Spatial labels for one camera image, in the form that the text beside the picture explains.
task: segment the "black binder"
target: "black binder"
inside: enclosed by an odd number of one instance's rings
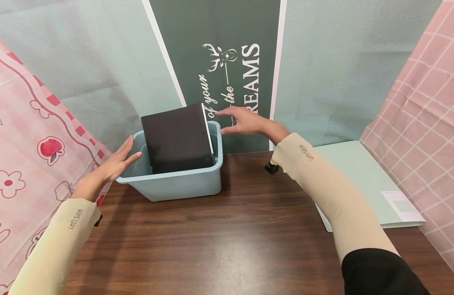
[[[211,167],[211,137],[202,103],[141,117],[153,174]]]

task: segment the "folder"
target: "folder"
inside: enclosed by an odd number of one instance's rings
[[[202,103],[143,116],[141,123],[153,174],[214,165]]]
[[[414,227],[425,223],[407,196],[359,141],[319,146],[315,150],[341,170],[361,191],[383,229]],[[329,221],[316,207],[326,230],[332,232]]]

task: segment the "hand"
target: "hand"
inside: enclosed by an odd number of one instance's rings
[[[134,137],[129,136],[102,165],[93,172],[83,177],[77,189],[71,196],[72,199],[86,199],[95,202],[106,183],[115,180],[130,164],[140,158],[141,152],[136,152],[127,159],[127,155],[134,145]]]
[[[236,124],[234,126],[229,126],[222,128],[220,131],[222,134],[229,133],[240,133],[240,134],[257,134],[264,131],[265,125],[271,121],[263,118],[260,115],[255,114],[247,108],[242,107],[228,107],[218,111],[216,115],[228,115],[234,118]]]
[[[232,106],[218,111],[216,115],[232,116],[236,122],[234,126],[222,128],[220,131],[222,134],[240,133],[251,135],[261,133],[268,137],[274,145],[277,145],[291,134],[281,123],[263,118],[247,108]]]
[[[107,183],[109,181],[114,181],[119,177],[122,172],[127,169],[133,162],[137,161],[141,152],[136,152],[127,159],[127,155],[134,145],[134,137],[129,136],[128,139],[122,143],[119,149],[112,154],[102,165],[96,168],[91,174],[97,176],[100,180]]]

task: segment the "beige arm sleeve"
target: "beige arm sleeve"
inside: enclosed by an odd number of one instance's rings
[[[96,204],[90,201],[68,199],[63,202],[23,265],[9,294],[60,294],[79,250],[100,215]]]
[[[340,263],[349,252],[361,248],[399,255],[357,187],[298,134],[290,134],[277,145],[271,163],[280,165],[326,215]]]

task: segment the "mint green folder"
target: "mint green folder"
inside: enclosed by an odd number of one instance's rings
[[[359,141],[316,147],[363,193],[383,229],[414,227],[425,219]],[[332,226],[316,205],[328,232]]]

